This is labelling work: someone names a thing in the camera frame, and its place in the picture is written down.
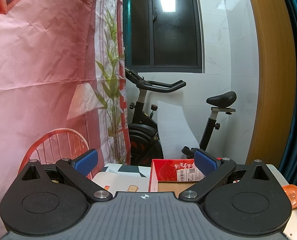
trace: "open box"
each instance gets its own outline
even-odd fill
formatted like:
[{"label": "open box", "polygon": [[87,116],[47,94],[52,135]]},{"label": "open box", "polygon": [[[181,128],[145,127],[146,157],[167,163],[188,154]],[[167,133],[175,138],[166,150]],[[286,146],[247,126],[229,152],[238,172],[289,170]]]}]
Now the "open box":
[{"label": "open box", "polygon": [[194,159],[153,159],[148,191],[173,191],[178,197],[179,193],[204,177],[195,166]]}]

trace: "triangular cutout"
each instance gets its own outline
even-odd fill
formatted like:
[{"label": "triangular cutout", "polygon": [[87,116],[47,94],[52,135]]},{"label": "triangular cutout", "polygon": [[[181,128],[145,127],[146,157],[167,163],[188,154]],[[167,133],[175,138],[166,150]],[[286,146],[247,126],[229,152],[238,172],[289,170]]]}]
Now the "triangular cutout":
[{"label": "triangular cutout", "polygon": [[266,172],[263,170],[262,166],[256,166],[255,171],[252,175],[253,179],[269,180]]},{"label": "triangular cutout", "polygon": [[31,166],[24,174],[22,180],[40,179],[40,174],[35,166]]}]

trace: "window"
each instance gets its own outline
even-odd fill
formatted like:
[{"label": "window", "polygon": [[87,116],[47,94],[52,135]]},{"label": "window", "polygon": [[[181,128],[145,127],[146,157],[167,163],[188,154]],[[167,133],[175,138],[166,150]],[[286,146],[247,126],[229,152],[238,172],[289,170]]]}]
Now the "window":
[{"label": "window", "polygon": [[123,0],[123,37],[138,72],[202,72],[197,0]]}]

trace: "gray plastic surface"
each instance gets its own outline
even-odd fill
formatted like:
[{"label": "gray plastic surface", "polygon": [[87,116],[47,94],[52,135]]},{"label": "gray plastic surface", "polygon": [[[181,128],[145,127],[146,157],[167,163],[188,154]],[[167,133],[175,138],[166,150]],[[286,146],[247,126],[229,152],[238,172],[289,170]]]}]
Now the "gray plastic surface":
[{"label": "gray plastic surface", "polygon": [[[195,203],[181,202],[171,192],[118,192],[108,202],[94,203],[86,216],[70,229],[43,237],[13,232],[3,240],[242,240],[219,230]],[[285,240],[282,233],[252,240]]]}]

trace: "orange bowl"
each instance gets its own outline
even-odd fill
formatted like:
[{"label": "orange bowl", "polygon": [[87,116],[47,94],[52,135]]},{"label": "orange bowl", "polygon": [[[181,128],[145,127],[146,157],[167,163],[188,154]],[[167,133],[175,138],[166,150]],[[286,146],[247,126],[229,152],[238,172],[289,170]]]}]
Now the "orange bowl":
[{"label": "orange bowl", "polygon": [[292,204],[292,209],[297,208],[297,186],[290,184],[282,188]]}]

